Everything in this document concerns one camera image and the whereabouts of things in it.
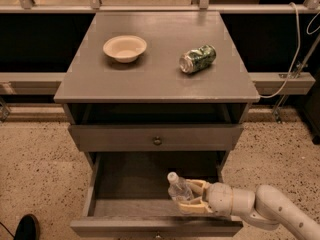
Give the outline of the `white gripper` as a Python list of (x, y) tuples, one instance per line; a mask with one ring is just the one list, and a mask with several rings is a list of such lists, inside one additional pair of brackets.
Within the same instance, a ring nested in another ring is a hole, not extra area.
[(178, 208), (186, 214), (209, 214), (218, 217), (229, 217), (232, 211), (232, 188), (223, 183), (210, 184), (204, 180), (187, 179), (189, 188), (199, 196), (206, 192), (206, 201), (200, 197), (190, 201), (179, 202)]

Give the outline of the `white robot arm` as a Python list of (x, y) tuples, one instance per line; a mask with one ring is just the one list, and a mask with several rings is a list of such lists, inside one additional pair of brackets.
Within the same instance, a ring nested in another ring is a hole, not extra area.
[(187, 184), (197, 197), (178, 203), (183, 212), (238, 216), (265, 230), (275, 230), (282, 225), (297, 240), (320, 240), (320, 225), (273, 186), (260, 185), (253, 192), (203, 180), (187, 180)]

